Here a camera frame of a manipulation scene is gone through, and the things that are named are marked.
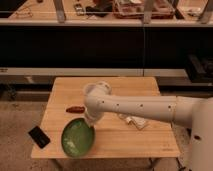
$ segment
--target green bowl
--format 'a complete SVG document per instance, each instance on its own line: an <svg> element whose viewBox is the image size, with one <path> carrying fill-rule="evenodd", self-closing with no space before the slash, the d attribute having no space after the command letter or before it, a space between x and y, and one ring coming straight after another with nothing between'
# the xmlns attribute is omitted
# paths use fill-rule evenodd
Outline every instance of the green bowl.
<svg viewBox="0 0 213 171"><path fill-rule="evenodd" d="M72 120L64 128L61 144L70 157L81 157L91 149L95 139L94 127L89 127L84 118Z"/></svg>

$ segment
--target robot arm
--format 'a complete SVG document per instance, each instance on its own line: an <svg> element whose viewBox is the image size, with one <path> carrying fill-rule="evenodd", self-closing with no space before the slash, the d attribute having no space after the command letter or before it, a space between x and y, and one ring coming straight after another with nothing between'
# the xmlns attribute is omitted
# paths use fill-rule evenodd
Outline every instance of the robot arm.
<svg viewBox="0 0 213 171"><path fill-rule="evenodd" d="M191 128L194 106L203 100L176 96L115 96L110 93L110 86L105 82L85 88L88 125L94 125L104 112L115 112Z"/></svg>
<svg viewBox="0 0 213 171"><path fill-rule="evenodd" d="M115 96L106 82L85 87L85 120L94 125L104 112L122 113L138 117L175 123L192 129L191 171L210 171L213 168L213 98L176 96Z"/></svg>

